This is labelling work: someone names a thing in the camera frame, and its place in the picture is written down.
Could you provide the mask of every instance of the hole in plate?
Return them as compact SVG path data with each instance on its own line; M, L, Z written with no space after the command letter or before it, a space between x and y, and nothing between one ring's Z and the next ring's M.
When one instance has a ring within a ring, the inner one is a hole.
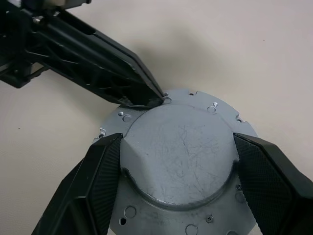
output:
M121 218L121 219L119 220L119 224L120 224L120 225L125 225L126 222L127 222L127 220L126 220L125 218Z

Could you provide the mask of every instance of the metal plate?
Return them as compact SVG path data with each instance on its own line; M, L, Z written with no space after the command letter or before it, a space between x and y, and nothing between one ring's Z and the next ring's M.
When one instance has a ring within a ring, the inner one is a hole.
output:
M120 107L102 125L106 134L124 134L111 229L117 235L248 234L255 220L236 189L233 132L256 133L211 95L167 93L159 107Z

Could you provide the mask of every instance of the white table surface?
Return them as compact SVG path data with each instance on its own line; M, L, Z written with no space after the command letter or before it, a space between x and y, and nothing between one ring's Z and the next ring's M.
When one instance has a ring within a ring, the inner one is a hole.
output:
M93 0L71 10L136 52L164 90L226 101L310 179L312 11L310 0ZM1 235L32 232L115 107L51 71L19 90L0 82Z

